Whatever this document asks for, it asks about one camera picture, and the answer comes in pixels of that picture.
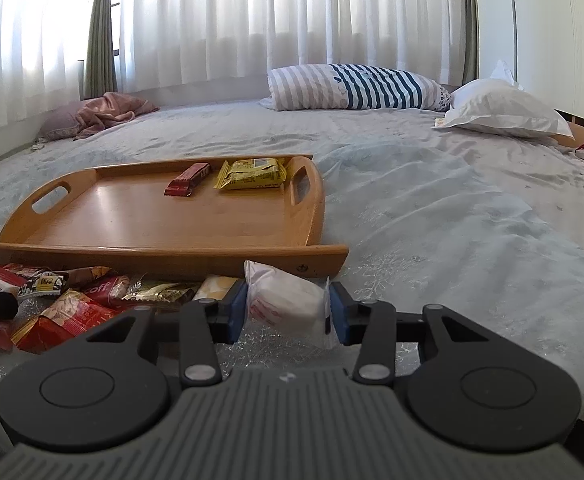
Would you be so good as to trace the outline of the yellow snack packet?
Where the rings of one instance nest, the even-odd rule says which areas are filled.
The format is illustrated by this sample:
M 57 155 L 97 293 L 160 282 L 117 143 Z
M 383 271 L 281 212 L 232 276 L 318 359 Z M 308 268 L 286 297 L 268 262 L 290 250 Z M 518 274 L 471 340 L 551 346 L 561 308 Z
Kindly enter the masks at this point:
M 286 168 L 279 159 L 260 157 L 224 162 L 214 188 L 219 191 L 278 188 L 286 182 Z

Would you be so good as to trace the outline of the green drape right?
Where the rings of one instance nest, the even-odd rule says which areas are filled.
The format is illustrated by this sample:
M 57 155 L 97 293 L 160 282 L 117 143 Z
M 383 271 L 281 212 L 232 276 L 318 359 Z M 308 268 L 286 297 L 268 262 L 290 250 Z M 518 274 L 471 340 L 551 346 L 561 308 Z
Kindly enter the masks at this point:
M 478 76 L 478 3 L 463 0 L 464 4 L 464 58 L 462 83 Z

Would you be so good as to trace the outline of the gold snack wrapper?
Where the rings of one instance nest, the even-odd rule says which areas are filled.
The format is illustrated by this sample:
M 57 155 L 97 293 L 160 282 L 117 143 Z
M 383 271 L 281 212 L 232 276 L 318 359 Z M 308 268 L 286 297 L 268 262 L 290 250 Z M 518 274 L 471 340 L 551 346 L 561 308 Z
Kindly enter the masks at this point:
M 122 300 L 136 304 L 184 304 L 194 297 L 199 288 L 200 283 L 140 278 L 129 285 Z

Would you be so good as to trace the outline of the purple pillow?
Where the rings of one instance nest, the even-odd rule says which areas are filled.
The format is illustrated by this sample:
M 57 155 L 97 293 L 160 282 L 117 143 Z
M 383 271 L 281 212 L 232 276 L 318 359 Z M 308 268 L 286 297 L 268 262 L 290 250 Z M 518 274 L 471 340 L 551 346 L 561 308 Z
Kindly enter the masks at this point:
M 89 103 L 88 100 L 71 102 L 57 108 L 38 131 L 37 140 L 42 143 L 75 138 L 85 128 L 77 114 Z

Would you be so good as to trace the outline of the white pink snack packet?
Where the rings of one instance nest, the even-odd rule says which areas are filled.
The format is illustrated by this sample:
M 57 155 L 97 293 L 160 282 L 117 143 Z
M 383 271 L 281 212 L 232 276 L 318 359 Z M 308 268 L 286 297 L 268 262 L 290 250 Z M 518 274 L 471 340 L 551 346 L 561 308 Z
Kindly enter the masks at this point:
M 330 278 L 300 278 L 268 264 L 246 260 L 246 322 L 321 349 L 338 342 L 332 323 Z

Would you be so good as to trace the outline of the light blue bed sheet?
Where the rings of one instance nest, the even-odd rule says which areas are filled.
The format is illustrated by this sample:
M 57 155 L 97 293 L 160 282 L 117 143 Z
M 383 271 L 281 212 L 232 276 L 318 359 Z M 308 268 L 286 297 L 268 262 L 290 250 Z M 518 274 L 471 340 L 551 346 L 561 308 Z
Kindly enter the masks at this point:
M 313 156 L 340 278 L 401 311 L 439 302 L 565 368 L 584 411 L 584 162 L 550 141 L 440 131 L 424 110 L 166 108 L 0 162 L 0 229 L 84 168 L 233 154 Z

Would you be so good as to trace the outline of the green drape left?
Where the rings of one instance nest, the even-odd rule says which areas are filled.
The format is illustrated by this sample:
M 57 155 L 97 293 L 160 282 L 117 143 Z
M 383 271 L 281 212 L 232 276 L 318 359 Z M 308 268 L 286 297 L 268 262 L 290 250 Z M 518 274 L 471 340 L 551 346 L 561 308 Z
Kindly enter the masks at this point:
M 117 88 L 114 63 L 112 0 L 89 0 L 90 14 L 84 58 L 85 99 L 98 98 Z

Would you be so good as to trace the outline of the green drape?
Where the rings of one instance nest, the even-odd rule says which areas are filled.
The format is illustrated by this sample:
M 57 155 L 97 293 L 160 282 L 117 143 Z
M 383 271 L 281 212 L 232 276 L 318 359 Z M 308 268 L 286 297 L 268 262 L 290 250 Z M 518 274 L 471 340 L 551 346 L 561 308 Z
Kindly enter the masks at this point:
M 84 58 L 85 99 L 98 98 L 117 88 L 114 63 L 112 0 L 89 0 L 90 14 Z
M 462 83 L 478 76 L 478 3 L 463 0 L 464 4 L 464 58 Z

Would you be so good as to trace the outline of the white sheer curtain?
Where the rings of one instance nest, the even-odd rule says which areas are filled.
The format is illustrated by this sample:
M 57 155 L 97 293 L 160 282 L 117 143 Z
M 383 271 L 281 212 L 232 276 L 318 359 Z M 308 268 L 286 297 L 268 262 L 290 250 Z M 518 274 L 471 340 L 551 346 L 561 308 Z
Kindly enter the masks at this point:
M 83 98 L 89 0 L 0 0 L 0 128 Z M 463 0 L 112 0 L 117 88 L 138 92 L 305 63 L 461 84 Z

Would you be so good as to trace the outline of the red snack bar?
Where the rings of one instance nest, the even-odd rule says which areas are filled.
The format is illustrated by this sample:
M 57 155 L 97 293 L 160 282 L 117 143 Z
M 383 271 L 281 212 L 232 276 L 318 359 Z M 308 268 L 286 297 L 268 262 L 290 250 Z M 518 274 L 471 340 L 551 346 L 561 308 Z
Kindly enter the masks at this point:
M 189 197 L 196 186 L 208 176 L 210 171 L 211 165 L 208 162 L 195 162 L 178 177 L 170 181 L 164 190 L 164 194 L 166 196 Z

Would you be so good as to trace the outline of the red snack bag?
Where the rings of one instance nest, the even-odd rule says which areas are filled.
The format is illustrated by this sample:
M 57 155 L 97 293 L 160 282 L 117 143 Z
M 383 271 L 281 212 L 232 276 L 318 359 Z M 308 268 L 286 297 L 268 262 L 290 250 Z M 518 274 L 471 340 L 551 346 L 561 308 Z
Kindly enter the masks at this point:
M 16 348 L 41 354 L 133 307 L 134 302 L 111 295 L 112 289 L 69 289 L 42 313 L 11 335 Z

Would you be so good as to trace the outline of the pink blanket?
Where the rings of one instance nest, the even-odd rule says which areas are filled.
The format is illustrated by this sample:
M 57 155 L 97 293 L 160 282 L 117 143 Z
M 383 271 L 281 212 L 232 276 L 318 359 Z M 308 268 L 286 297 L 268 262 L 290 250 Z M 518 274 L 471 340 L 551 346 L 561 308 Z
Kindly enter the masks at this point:
M 85 139 L 106 129 L 126 124 L 135 118 L 157 112 L 152 102 L 131 94 L 106 92 L 86 101 L 75 114 L 78 122 L 76 139 Z

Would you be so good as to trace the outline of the white wardrobe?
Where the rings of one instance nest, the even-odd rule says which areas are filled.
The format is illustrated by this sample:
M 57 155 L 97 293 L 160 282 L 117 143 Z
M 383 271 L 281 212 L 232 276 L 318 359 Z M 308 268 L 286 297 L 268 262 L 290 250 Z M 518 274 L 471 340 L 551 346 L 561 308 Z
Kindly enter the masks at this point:
M 476 0 L 478 76 L 504 61 L 525 91 L 584 118 L 584 0 Z

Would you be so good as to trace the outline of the striped pillow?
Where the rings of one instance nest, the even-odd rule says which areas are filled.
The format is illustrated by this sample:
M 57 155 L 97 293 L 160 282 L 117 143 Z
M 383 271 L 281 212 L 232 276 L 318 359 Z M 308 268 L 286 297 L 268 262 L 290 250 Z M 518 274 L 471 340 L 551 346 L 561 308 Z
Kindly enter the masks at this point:
M 449 109 L 450 94 L 438 82 L 406 70 L 360 64 L 303 64 L 267 74 L 264 107 L 286 110 Z

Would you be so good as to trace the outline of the white red snack packet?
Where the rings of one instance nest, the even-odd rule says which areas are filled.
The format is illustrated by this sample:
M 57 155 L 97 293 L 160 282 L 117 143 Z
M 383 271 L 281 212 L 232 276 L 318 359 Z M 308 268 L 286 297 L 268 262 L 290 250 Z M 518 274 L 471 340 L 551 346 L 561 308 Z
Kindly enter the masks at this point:
M 13 296 L 19 296 L 26 285 L 44 272 L 43 268 L 36 266 L 22 266 L 22 264 L 9 263 L 0 266 L 0 292 L 10 292 Z

